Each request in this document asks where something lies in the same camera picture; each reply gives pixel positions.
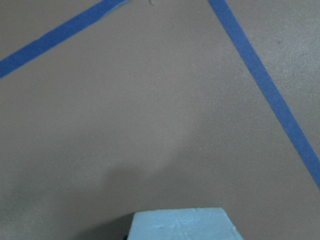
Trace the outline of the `light blue block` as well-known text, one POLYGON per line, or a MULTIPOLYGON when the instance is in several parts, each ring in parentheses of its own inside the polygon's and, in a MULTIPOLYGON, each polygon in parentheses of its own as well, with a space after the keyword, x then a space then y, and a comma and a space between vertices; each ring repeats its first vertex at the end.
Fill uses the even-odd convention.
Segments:
POLYGON ((241 240, 223 208, 159 209, 133 216, 129 240, 241 240))

